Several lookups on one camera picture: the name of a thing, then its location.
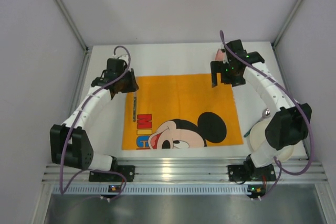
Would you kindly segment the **pink plastic cup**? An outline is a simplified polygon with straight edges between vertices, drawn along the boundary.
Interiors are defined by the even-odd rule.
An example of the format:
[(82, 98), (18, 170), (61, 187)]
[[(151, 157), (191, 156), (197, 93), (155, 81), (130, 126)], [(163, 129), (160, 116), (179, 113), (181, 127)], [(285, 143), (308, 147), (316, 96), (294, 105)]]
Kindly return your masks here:
[(218, 49), (216, 56), (215, 56), (215, 61), (225, 61), (226, 60), (226, 52), (224, 49)]

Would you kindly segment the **green handled fork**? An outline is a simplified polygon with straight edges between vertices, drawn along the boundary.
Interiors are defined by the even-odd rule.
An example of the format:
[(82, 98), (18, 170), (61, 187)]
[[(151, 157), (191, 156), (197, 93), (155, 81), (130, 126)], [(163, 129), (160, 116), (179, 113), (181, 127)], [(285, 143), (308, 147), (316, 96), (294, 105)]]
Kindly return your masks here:
[(136, 122), (137, 117), (136, 117), (136, 111), (137, 111), (137, 92), (134, 92), (133, 94), (133, 122)]

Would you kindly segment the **orange cartoon mouse placemat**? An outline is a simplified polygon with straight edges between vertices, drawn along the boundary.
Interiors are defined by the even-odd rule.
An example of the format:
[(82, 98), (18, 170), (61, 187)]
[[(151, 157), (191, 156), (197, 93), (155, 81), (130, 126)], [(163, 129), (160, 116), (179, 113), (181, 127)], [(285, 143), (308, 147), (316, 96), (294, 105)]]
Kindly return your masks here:
[(138, 77), (137, 117), (126, 96), (123, 150), (242, 145), (233, 89), (212, 88), (210, 74)]

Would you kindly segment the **green handled spoon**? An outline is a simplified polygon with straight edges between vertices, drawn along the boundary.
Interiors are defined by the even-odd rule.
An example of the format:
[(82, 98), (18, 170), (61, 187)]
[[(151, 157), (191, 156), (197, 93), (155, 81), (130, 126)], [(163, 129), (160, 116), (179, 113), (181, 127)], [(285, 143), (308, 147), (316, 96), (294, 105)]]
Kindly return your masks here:
[(259, 123), (259, 122), (261, 122), (261, 121), (263, 121), (265, 119), (268, 119), (270, 117), (270, 115), (271, 115), (270, 110), (268, 108), (264, 109), (263, 112), (262, 112), (261, 118), (244, 134), (244, 138), (246, 138), (250, 134), (252, 128), (257, 123)]

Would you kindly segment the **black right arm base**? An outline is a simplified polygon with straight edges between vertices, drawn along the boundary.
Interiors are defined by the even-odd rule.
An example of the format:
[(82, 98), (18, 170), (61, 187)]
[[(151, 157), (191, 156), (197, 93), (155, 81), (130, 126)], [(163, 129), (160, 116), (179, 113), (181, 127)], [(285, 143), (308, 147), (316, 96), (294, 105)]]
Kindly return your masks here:
[(245, 182), (274, 182), (276, 174), (272, 164), (257, 168), (249, 156), (242, 164), (228, 165), (228, 176), (230, 182), (244, 184)]

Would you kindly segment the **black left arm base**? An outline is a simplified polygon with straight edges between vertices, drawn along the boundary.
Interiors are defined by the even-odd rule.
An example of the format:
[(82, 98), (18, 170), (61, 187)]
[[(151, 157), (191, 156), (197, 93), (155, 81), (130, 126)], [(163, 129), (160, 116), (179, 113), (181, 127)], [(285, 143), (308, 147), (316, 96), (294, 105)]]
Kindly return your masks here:
[(114, 172), (98, 172), (93, 170), (90, 172), (90, 182), (133, 182), (135, 177), (135, 166), (133, 165), (119, 165)]

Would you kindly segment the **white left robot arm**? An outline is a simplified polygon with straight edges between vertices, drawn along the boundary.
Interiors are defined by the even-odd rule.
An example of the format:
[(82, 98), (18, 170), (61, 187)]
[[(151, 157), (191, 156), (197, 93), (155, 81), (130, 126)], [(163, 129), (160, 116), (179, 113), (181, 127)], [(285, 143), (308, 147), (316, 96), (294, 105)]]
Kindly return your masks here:
[(114, 56), (107, 60), (106, 69), (96, 77), (83, 101), (61, 125), (50, 129), (52, 162), (80, 170), (111, 171), (117, 167), (117, 159), (96, 152), (87, 130), (100, 112), (118, 93), (130, 93), (139, 89), (134, 70), (130, 68), (130, 56)]

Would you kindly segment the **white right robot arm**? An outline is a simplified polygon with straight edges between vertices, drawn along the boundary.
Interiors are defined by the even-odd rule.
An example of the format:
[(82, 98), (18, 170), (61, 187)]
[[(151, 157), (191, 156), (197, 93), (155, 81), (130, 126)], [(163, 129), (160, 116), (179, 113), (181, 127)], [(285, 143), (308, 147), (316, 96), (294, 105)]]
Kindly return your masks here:
[(300, 104), (272, 76), (260, 53), (247, 52), (240, 40), (223, 43), (226, 59), (211, 62), (212, 86), (219, 82), (232, 87), (249, 83), (270, 111), (271, 120), (262, 130), (262, 144), (247, 161), (255, 168), (273, 162), (287, 147), (306, 139), (311, 132), (312, 109)]

